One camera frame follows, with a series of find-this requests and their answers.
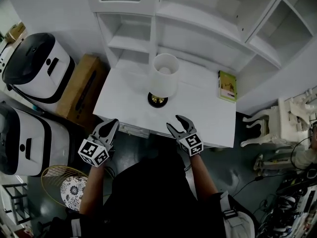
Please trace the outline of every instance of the gold lamp base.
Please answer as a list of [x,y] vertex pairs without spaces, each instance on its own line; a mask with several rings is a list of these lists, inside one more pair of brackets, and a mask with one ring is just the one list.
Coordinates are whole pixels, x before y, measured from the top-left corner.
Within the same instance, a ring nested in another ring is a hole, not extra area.
[[148,101],[152,107],[162,108],[166,105],[168,98],[160,98],[160,97],[153,95],[152,93],[149,93],[148,94]]

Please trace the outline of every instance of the book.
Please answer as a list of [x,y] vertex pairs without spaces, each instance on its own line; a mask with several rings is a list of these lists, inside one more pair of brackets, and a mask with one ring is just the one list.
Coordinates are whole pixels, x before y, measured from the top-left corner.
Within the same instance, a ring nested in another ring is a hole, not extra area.
[[218,72],[219,98],[236,102],[237,101],[237,83],[236,77],[222,70]]

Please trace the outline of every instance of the cardboard box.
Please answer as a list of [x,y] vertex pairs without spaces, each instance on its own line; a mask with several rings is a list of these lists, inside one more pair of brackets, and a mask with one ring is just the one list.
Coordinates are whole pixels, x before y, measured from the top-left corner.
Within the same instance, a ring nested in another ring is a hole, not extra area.
[[5,35],[6,42],[8,43],[15,42],[19,38],[19,36],[23,33],[24,30],[25,30],[25,26],[22,22],[12,26],[11,29]]
[[108,71],[98,57],[85,54],[58,102],[56,113],[73,123],[91,128],[96,120],[93,111]]

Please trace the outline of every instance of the white table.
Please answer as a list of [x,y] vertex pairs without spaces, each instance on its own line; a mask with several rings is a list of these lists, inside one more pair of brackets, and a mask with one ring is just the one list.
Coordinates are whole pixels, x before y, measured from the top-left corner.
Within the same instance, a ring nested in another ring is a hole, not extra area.
[[147,75],[129,69],[111,69],[95,106],[101,119],[120,121],[120,130],[137,136],[169,136],[166,123],[183,130],[175,115],[193,121],[208,147],[233,147],[236,105],[218,98],[217,73],[180,61],[181,78],[175,96],[156,109],[149,105]]

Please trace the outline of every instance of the white wall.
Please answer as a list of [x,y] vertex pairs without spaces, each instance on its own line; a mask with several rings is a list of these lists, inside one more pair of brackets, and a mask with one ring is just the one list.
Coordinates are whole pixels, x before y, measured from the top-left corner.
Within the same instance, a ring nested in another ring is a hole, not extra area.
[[284,100],[304,93],[317,85],[317,37],[290,64],[237,102],[237,111],[251,115]]
[[2,36],[5,36],[10,28],[19,22],[20,18],[10,0],[0,0],[0,33]]
[[10,1],[29,33],[52,33],[76,62],[84,53],[106,61],[100,29],[88,0]]

